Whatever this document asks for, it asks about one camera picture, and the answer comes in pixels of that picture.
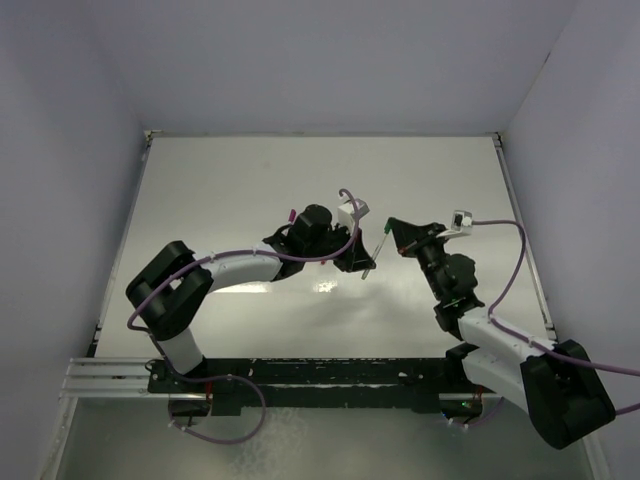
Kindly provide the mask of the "green-end marker pen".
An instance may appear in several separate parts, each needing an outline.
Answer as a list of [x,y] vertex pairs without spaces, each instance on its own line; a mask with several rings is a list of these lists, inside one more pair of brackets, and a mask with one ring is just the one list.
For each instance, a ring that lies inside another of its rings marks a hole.
[[386,242],[386,239],[388,237],[389,234],[383,234],[382,239],[380,240],[380,242],[378,243],[378,245],[375,247],[374,251],[372,254],[370,254],[370,257],[372,259],[372,261],[374,262],[374,266],[371,268],[367,268],[366,270],[363,271],[362,275],[361,275],[361,280],[366,280],[369,273],[376,268],[376,264],[375,261],[377,260],[378,255],[380,254],[382,248],[384,247],[384,244]]

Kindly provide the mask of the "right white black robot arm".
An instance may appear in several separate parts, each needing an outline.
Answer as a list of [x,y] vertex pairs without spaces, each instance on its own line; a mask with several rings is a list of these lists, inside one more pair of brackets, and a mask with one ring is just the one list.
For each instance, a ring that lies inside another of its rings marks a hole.
[[573,340],[555,343],[495,314],[476,295],[474,261],[445,250],[448,240],[470,235],[478,221],[455,211],[450,226],[415,225],[391,217],[400,256],[418,261],[436,299],[440,328],[460,340],[447,353],[446,383],[456,391],[486,387],[518,406],[539,436],[563,449],[616,419],[616,409],[585,349]]

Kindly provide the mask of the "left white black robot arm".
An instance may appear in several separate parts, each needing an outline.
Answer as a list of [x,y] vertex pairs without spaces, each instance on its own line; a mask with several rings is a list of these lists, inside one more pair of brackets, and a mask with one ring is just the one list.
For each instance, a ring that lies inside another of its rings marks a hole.
[[198,258],[182,241],[167,244],[129,283],[125,295],[134,307],[127,326],[143,320],[173,366],[171,381],[184,392],[202,387],[205,357],[190,330],[205,297],[217,290],[255,282],[277,282],[300,273],[307,263],[331,261],[342,272],[374,269],[362,241],[361,218],[369,212],[361,199],[348,201],[337,216],[311,204],[256,247]]

